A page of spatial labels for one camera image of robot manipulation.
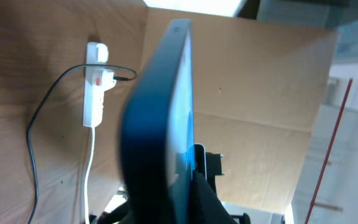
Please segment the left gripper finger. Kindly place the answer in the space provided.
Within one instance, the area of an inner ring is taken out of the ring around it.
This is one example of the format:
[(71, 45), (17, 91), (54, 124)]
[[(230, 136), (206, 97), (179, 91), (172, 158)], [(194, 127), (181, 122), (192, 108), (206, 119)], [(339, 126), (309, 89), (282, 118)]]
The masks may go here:
[(190, 184), (189, 224), (236, 224), (205, 177), (195, 173)]

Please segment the blue Galaxy S25 smartphone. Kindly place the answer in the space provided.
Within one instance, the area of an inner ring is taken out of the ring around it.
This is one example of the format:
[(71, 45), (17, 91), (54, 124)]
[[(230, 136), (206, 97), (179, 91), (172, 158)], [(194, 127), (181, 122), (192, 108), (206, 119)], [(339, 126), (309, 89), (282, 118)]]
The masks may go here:
[(191, 21), (172, 20), (122, 112), (119, 155), (135, 223), (188, 223), (192, 68)]

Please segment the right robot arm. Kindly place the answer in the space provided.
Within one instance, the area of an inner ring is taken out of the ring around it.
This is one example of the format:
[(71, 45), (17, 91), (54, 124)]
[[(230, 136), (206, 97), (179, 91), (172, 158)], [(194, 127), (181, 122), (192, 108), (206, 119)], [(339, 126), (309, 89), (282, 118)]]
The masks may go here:
[(128, 215), (130, 210), (129, 202), (126, 201), (110, 213), (103, 212), (100, 217), (96, 215), (89, 215), (89, 222), (91, 224), (114, 224), (120, 222), (125, 216)]

